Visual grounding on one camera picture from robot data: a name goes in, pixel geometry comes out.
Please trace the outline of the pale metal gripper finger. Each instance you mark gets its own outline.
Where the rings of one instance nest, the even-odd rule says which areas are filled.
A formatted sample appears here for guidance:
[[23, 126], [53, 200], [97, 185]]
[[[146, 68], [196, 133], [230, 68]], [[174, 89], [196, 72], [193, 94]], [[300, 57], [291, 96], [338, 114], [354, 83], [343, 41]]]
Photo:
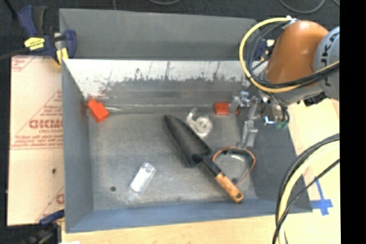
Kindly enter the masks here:
[[254, 120], [247, 120], [243, 124], [241, 141], [237, 143], [240, 149], [246, 149], [254, 146], [258, 129]]
[[238, 107], [249, 107], [251, 105], [250, 94], [247, 91], [241, 91], [232, 94], [232, 101], [230, 103], [231, 109]]

